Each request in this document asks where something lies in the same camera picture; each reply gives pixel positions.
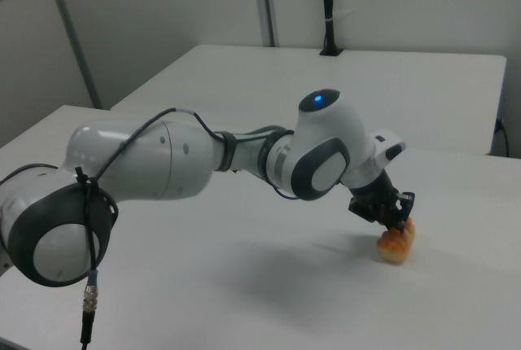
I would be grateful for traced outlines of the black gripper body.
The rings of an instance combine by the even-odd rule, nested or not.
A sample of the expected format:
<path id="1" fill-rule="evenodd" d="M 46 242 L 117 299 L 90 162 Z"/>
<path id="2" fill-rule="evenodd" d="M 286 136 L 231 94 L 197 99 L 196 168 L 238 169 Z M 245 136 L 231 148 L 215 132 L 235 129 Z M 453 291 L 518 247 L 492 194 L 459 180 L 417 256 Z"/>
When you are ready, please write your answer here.
<path id="1" fill-rule="evenodd" d="M 388 221 L 394 221 L 400 227 L 414 206 L 415 193 L 401 193 L 385 170 L 370 184 L 350 188 L 349 191 L 352 198 L 348 210 L 368 222 L 378 222 L 383 226 Z"/>

